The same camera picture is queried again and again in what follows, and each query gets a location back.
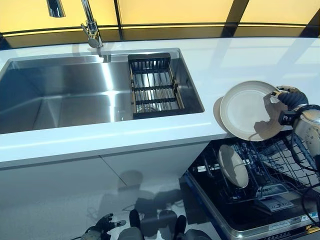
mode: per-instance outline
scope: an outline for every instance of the dishwasher basket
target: dishwasher basket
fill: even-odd
[[[249,184],[245,188],[233,185],[223,175],[218,161],[222,144],[231,146],[242,158]],[[193,172],[207,172],[214,178],[212,188],[219,191],[226,203],[265,199],[291,191],[302,191],[319,182],[318,175],[301,168],[313,165],[313,159],[303,141],[296,135],[281,132],[269,140],[252,142],[238,138],[211,141],[197,158]]]

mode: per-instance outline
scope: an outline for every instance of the dish drying rack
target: dish drying rack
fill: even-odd
[[[212,141],[196,161],[193,172],[206,172],[214,179],[212,188],[219,191],[223,201],[228,204],[252,200],[263,200],[291,191],[300,192],[319,182],[313,171],[301,168],[314,164],[313,158],[303,141],[297,135],[284,134],[265,141],[252,142],[240,139],[224,139],[216,144]],[[231,146],[242,158],[249,183],[239,188],[224,176],[218,164],[218,152],[222,144]]]
[[[133,117],[160,117],[163,112],[184,109],[179,87],[170,66],[169,53],[128,56]]]

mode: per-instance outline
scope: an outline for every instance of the ceramic plate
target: ceramic plate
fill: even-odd
[[[223,97],[220,116],[223,125],[238,138],[263,141],[283,128],[278,118],[287,106],[271,97],[276,87],[263,81],[245,81]]]
[[[221,145],[218,162],[225,177],[239,188],[245,188],[249,183],[246,166],[236,151],[228,146]]]

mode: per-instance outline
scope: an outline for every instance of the white countertop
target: white countertop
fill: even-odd
[[[223,138],[213,106],[234,85],[259,80],[303,91],[320,105],[319,38],[210,38],[105,43],[103,51],[180,48],[203,113],[0,134],[0,166],[88,157]],[[94,51],[88,44],[0,51],[10,58]]]

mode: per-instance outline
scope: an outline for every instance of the gray floor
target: gray floor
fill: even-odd
[[[127,221],[110,231],[111,239],[116,240],[129,227],[129,212],[134,208],[140,214],[145,239],[171,240],[179,215],[187,216],[186,229],[203,230],[213,240],[220,239],[189,188],[178,179],[163,185],[135,185],[2,208],[0,239],[70,240],[104,215],[114,213],[114,221]]]

